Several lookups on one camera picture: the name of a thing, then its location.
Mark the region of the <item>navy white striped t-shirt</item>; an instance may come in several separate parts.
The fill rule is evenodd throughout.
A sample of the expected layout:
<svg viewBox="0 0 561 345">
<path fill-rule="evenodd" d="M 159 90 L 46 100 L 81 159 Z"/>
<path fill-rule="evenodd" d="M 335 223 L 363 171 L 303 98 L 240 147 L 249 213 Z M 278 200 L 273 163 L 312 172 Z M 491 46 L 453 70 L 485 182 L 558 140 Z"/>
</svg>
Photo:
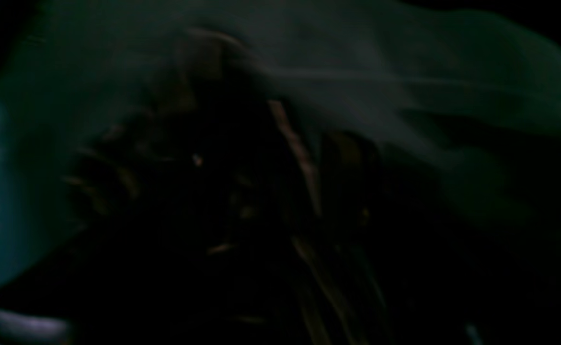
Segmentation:
<svg viewBox="0 0 561 345">
<path fill-rule="evenodd" d="M 493 162 L 473 225 L 397 146 L 325 132 L 315 161 L 232 37 L 177 47 L 64 178 L 92 344 L 561 345 L 561 283 L 485 233 L 561 230 L 561 139 L 427 116 Z"/>
</svg>

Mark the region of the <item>teal table cloth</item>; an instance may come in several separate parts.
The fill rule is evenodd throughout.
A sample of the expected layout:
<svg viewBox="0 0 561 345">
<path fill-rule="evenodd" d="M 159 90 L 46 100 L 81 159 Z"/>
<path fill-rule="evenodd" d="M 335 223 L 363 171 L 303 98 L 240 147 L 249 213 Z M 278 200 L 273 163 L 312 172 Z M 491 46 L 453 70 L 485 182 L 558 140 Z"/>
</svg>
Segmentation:
<svg viewBox="0 0 561 345">
<path fill-rule="evenodd" d="M 347 127 L 451 175 L 467 152 L 419 135 L 401 111 L 561 129 L 561 47 L 491 12 L 396 0 L 44 0 L 0 76 L 0 283 L 68 236 L 59 171 L 81 140 L 135 101 L 167 37 L 197 20 L 251 44 L 307 111 L 310 142 Z"/>
</svg>

